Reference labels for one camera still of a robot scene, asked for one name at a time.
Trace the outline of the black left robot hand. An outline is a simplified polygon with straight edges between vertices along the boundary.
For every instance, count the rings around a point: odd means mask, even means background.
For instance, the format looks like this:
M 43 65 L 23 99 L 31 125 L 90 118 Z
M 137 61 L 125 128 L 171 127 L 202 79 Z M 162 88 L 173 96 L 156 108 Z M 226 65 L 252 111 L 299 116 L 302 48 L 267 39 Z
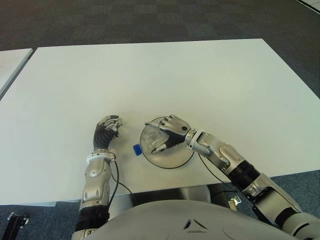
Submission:
M 123 119 L 118 115 L 108 115 L 102 118 L 94 131 L 93 150 L 108 150 L 112 139 L 119 136 L 119 128 L 122 125 Z

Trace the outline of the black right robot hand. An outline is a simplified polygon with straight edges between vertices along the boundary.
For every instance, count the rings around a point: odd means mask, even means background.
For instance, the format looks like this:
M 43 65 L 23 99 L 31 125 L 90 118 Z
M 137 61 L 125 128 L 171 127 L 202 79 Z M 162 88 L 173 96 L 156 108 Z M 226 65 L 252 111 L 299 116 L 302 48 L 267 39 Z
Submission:
M 151 151 L 152 155 L 183 143 L 187 133 L 191 130 L 190 125 L 186 121 L 173 114 L 163 117 L 159 123 L 147 121 L 144 124 L 157 128 L 168 135 L 168 139 L 164 143 L 158 145 Z

